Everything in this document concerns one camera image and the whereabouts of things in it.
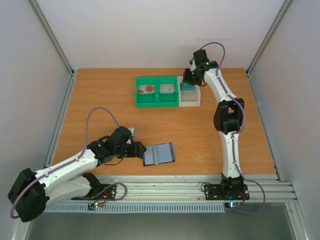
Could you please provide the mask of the blue leather card holder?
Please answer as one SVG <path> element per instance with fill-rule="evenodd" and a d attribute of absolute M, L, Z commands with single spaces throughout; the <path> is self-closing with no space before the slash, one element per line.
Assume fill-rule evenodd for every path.
<path fill-rule="evenodd" d="M 173 163 L 175 161 L 175 148 L 171 142 L 146 146 L 146 152 L 142 156 L 144 167 Z"/>

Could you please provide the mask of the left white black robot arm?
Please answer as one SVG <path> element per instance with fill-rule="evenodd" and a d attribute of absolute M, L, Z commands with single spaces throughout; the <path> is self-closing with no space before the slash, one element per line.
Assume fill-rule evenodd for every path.
<path fill-rule="evenodd" d="M 47 168 L 22 170 L 7 197 L 12 204 L 10 217 L 26 223 L 46 207 L 68 199 L 98 200 L 106 193 L 90 170 L 113 158 L 142 158 L 147 148 L 133 140 L 134 128 L 119 126 L 111 135 L 85 144 L 76 155 Z"/>

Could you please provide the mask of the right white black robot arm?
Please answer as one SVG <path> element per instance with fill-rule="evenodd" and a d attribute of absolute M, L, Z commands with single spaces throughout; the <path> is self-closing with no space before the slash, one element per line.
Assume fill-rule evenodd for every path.
<path fill-rule="evenodd" d="M 248 187 L 240 173 L 238 145 L 239 131 L 244 120 L 244 100 L 232 93 L 218 63 L 210 61 L 204 49 L 193 53 L 191 68 L 184 70 L 182 81 L 199 87 L 209 86 L 217 101 L 213 125 L 222 142 L 223 168 L 220 184 L 204 186 L 206 198 L 231 202 L 249 200 Z"/>

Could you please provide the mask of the grey white card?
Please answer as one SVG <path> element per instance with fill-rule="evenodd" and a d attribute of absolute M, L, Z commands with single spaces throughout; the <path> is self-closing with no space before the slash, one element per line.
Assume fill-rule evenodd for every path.
<path fill-rule="evenodd" d="M 166 83 L 159 85 L 159 93 L 160 94 L 173 94 L 175 93 L 175 84 Z"/>

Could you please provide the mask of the card with red circles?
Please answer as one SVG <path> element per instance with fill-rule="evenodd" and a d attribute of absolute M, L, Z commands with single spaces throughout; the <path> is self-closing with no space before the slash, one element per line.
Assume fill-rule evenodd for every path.
<path fill-rule="evenodd" d="M 139 85 L 137 89 L 138 94 L 140 95 L 149 95 L 155 93 L 155 86 L 148 84 L 148 85 Z"/>

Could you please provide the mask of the white bin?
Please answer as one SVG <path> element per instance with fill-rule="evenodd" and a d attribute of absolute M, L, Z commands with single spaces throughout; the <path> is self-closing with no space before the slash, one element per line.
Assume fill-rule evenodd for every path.
<path fill-rule="evenodd" d="M 181 83 L 183 82 L 182 76 L 177 76 L 178 84 L 178 106 L 179 107 L 199 107 L 201 105 L 201 92 L 198 85 L 194 85 L 194 91 L 183 90 Z"/>

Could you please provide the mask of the middle green bin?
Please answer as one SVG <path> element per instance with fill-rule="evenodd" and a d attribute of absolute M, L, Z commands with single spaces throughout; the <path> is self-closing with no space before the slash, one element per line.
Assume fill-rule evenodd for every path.
<path fill-rule="evenodd" d="M 158 76 L 158 107 L 178 107 L 180 90 L 176 76 Z"/>

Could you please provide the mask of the green bin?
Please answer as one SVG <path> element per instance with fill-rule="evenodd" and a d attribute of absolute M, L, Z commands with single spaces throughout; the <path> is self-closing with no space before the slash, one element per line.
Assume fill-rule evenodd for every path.
<path fill-rule="evenodd" d="M 156 77 L 137 77 L 135 80 L 135 107 L 157 107 L 158 92 Z"/>
<path fill-rule="evenodd" d="M 180 90 L 176 76 L 158 76 L 158 107 L 178 107 Z"/>

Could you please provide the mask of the left green bin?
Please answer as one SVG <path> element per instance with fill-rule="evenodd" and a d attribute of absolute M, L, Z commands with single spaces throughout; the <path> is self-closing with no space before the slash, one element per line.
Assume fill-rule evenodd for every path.
<path fill-rule="evenodd" d="M 157 107 L 158 92 L 156 77 L 137 77 L 135 80 L 135 107 Z"/>

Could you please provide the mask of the left controller board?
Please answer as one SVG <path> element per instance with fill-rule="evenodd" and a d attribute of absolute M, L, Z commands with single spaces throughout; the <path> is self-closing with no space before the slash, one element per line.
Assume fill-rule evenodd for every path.
<path fill-rule="evenodd" d="M 104 203 L 102 202 L 95 202 L 95 203 L 89 203 L 87 205 L 87 210 L 88 211 L 95 211 L 97 209 L 100 209 L 104 206 Z"/>

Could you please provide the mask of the controller board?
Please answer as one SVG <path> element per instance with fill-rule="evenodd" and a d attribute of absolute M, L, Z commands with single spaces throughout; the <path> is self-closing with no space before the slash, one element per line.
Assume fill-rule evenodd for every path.
<path fill-rule="evenodd" d="M 89 203 L 87 205 L 87 210 L 88 211 L 95 211 L 97 209 L 100 209 L 104 206 L 104 203 L 102 202 L 95 202 L 95 203 Z"/>
<path fill-rule="evenodd" d="M 233 201 L 231 201 L 231 202 L 225 202 L 224 206 L 227 209 L 235 209 L 235 208 L 241 207 L 243 204 L 244 203 L 242 203 L 242 202 L 233 202 Z"/>

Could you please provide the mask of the right controller board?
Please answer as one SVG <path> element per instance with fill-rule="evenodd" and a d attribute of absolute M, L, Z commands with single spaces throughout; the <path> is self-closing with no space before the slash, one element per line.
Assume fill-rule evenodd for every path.
<path fill-rule="evenodd" d="M 225 202 L 224 206 L 227 209 L 235 209 L 235 208 L 241 207 L 243 204 L 244 203 L 242 203 L 242 202 L 233 202 L 233 201 L 231 201 L 231 202 Z"/>

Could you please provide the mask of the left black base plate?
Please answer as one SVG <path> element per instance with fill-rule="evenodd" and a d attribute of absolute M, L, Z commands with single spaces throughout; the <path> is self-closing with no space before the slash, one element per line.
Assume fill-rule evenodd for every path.
<path fill-rule="evenodd" d="M 114 200 L 117 187 L 112 184 L 102 184 L 94 187 L 89 193 L 81 197 L 73 197 L 71 200 L 103 200 L 105 198 Z"/>

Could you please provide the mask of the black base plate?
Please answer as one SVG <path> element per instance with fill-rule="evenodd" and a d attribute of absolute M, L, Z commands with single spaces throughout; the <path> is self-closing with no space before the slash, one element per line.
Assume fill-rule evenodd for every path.
<path fill-rule="evenodd" d="M 114 200 L 117 187 L 112 184 L 102 184 L 94 187 L 89 193 L 81 197 L 73 197 L 71 200 L 103 200 L 105 198 Z"/>
<path fill-rule="evenodd" d="M 242 201 L 249 200 L 248 186 L 245 184 L 241 190 L 232 190 L 227 195 L 223 194 L 219 184 L 210 184 L 204 182 L 200 186 L 201 191 L 204 193 L 207 201 Z"/>

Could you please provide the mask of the left aluminium frame post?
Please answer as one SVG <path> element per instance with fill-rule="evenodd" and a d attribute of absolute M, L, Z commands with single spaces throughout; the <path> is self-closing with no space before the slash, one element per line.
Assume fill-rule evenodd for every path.
<path fill-rule="evenodd" d="M 34 11 L 36 17 L 38 18 L 41 26 L 43 27 L 45 33 L 47 34 L 49 40 L 53 44 L 56 52 L 58 53 L 60 59 L 62 60 L 67 72 L 72 77 L 74 74 L 74 70 L 71 67 L 71 64 L 69 63 L 61 45 L 59 44 L 49 22 L 47 21 L 47 18 L 45 17 L 45 14 L 43 13 L 39 3 L 37 0 L 28 0 L 32 10 Z"/>

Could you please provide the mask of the aluminium frame post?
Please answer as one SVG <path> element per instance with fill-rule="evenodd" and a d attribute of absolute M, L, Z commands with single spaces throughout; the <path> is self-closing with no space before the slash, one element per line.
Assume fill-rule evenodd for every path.
<path fill-rule="evenodd" d="M 264 53 L 265 49 L 267 48 L 268 44 L 270 43 L 272 37 L 274 36 L 276 30 L 280 26 L 283 18 L 287 14 L 287 12 L 293 2 L 294 2 L 293 0 L 284 0 L 282 5 L 280 6 L 280 9 L 278 10 L 275 18 L 273 19 L 270 27 L 268 28 L 268 30 L 264 36 L 261 44 L 259 45 L 258 50 L 256 51 L 252 61 L 250 62 L 249 66 L 246 70 L 246 75 L 248 78 L 250 77 L 251 72 L 253 71 L 253 69 L 257 65 L 259 59 L 261 58 L 262 54 Z"/>
<path fill-rule="evenodd" d="M 74 74 L 74 70 L 71 67 L 71 64 L 69 63 L 61 45 L 59 44 L 49 22 L 47 21 L 47 18 L 45 17 L 45 14 L 43 13 L 39 3 L 37 0 L 28 0 L 32 10 L 34 11 L 36 17 L 38 18 L 41 26 L 43 27 L 45 33 L 47 34 L 49 40 L 53 44 L 56 52 L 58 53 L 60 59 L 62 60 L 67 72 L 72 77 Z"/>

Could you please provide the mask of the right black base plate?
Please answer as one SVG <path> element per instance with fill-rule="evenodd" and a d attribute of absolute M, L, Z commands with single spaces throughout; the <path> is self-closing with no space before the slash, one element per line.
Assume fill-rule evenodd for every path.
<path fill-rule="evenodd" d="M 245 184 L 241 190 L 232 190 L 227 195 L 223 194 L 219 184 L 210 184 L 204 182 L 200 186 L 201 191 L 204 193 L 207 201 L 242 201 L 249 200 L 248 186 Z"/>

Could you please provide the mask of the right aluminium frame post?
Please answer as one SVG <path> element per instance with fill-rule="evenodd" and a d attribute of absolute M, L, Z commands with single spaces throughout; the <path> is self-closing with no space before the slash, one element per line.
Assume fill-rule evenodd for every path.
<path fill-rule="evenodd" d="M 246 70 L 246 75 L 248 78 L 250 77 L 251 72 L 253 71 L 253 69 L 257 65 L 259 59 L 261 58 L 262 54 L 264 53 L 265 49 L 267 48 L 268 44 L 270 43 L 272 37 L 274 36 L 276 30 L 280 26 L 283 18 L 287 14 L 287 12 L 293 2 L 294 2 L 293 0 L 284 0 L 282 5 L 280 6 L 280 9 L 278 10 L 275 18 L 273 19 L 270 27 L 268 28 L 268 30 L 264 36 L 261 44 L 259 45 L 258 50 L 256 51 L 252 61 L 250 62 L 249 66 Z"/>

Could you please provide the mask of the aluminium front rail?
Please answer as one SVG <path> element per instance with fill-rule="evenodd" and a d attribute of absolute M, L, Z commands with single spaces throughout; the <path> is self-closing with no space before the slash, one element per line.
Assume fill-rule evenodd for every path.
<path fill-rule="evenodd" d="M 267 203 L 298 201 L 291 182 L 281 182 L 275 174 L 249 174 L 264 189 Z M 98 175 L 103 184 L 123 183 L 128 193 L 126 203 L 195 203 L 205 202 L 202 183 L 219 184 L 219 175 Z"/>

